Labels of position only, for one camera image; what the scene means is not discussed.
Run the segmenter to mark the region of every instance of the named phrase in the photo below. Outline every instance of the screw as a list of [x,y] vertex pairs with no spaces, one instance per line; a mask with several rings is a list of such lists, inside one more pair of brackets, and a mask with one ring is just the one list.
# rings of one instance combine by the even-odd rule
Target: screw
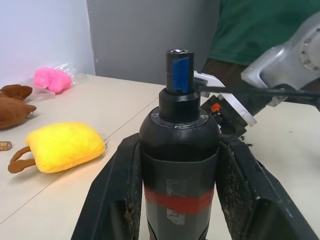
[[304,45],[308,46],[311,43],[311,38],[308,38],[304,41]]

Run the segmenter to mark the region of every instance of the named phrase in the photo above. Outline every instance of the pink plush toy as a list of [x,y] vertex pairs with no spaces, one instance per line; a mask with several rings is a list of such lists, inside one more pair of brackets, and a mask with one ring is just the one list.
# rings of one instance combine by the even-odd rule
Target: pink plush toy
[[59,69],[51,67],[38,68],[34,73],[33,84],[39,88],[48,88],[51,92],[60,93],[70,86],[71,77]]

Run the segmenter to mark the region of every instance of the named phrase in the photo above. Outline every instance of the green shirt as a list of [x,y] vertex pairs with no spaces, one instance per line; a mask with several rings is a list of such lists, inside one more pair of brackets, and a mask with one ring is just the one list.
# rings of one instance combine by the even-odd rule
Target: green shirt
[[209,57],[250,65],[269,48],[286,42],[320,0],[221,0]]

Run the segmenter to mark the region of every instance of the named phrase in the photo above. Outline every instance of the blue tape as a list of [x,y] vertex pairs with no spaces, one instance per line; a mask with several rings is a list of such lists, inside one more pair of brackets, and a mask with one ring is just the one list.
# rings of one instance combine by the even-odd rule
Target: blue tape
[[188,92],[188,77],[189,77],[189,58],[179,58],[172,61],[171,65],[171,80],[174,90],[181,90],[184,93]]

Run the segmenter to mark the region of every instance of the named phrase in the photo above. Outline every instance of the brown plush toy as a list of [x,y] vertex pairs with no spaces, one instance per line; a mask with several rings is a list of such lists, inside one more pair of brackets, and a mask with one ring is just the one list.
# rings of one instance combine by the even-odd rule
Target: brown plush toy
[[24,103],[32,93],[32,87],[18,84],[7,85],[0,89],[0,129],[21,124],[37,108]]

